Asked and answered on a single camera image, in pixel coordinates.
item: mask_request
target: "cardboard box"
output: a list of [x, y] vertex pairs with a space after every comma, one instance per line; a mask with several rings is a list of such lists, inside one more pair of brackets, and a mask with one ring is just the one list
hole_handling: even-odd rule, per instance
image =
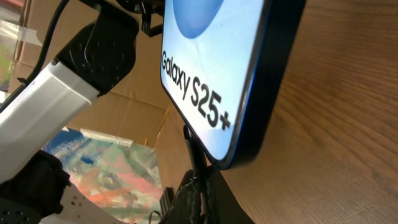
[[[41, 43], [59, 2], [60, 0], [27, 1], [23, 24], [37, 31]], [[80, 29], [93, 22], [97, 16], [98, 12], [94, 9], [80, 1], [71, 0], [55, 28], [44, 66]], [[161, 23], [160, 16], [152, 17], [153, 25]], [[149, 38], [140, 32], [137, 36], [136, 63], [130, 74], [67, 126], [111, 134], [153, 146], [171, 104], [160, 83], [161, 45], [161, 35]], [[29, 76], [40, 50], [41, 46], [38, 45], [22, 42], [18, 44], [10, 91], [19, 86], [17, 77]]]

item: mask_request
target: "robotic arm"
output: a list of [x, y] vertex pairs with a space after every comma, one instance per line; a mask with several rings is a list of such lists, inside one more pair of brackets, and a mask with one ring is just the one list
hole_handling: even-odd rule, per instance
[[[57, 158], [39, 150], [119, 83], [136, 59], [138, 20], [105, 0], [80, 1], [98, 10], [98, 19], [40, 72], [55, 23], [68, 2], [63, 0], [37, 66], [0, 107], [0, 223], [122, 223], [85, 198]], [[162, 32], [162, 27], [149, 28], [150, 14], [162, 11], [161, 1], [120, 1], [143, 13], [142, 30], [147, 35]]]

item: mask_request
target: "wood grain surface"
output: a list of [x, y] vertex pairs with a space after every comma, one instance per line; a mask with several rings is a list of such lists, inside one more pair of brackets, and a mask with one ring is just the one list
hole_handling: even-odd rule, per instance
[[[183, 125], [155, 145], [164, 187]], [[262, 149], [223, 175], [256, 223], [398, 223], [398, 1], [308, 0]]]

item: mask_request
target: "colorful painting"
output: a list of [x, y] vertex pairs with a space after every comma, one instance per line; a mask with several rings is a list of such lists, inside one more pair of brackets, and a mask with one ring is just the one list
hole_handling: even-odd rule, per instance
[[43, 150], [61, 160], [83, 195], [121, 221], [147, 224], [150, 212], [160, 211], [162, 186], [153, 149], [85, 138], [70, 129]]

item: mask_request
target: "black cable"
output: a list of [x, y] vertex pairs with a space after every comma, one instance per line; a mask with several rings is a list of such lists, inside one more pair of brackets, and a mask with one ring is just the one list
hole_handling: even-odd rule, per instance
[[150, 221], [152, 220], [152, 215], [154, 214], [154, 213], [156, 213], [156, 215], [158, 215], [159, 216], [159, 218], [160, 219], [162, 219], [162, 215], [160, 214], [160, 212], [158, 212], [158, 211], [152, 211], [150, 214], [149, 214], [149, 224], [150, 224]]
[[27, 79], [24, 80], [24, 82], [22, 82], [22, 84], [10, 96], [8, 96], [4, 103], [0, 106], [0, 113], [3, 112], [4, 109], [6, 109], [6, 107], [26, 88], [26, 86], [29, 85], [39, 75], [43, 67], [45, 57], [47, 56], [47, 52], [49, 51], [51, 38], [54, 33], [55, 26], [57, 25], [58, 19], [60, 18], [61, 13], [65, 6], [68, 4], [68, 2], [69, 0], [61, 0], [60, 4], [55, 10], [54, 16], [51, 19], [49, 29], [47, 30], [47, 33], [45, 35], [43, 47], [40, 51], [39, 59], [36, 63], [36, 66], [34, 67], [32, 73], [27, 77]]

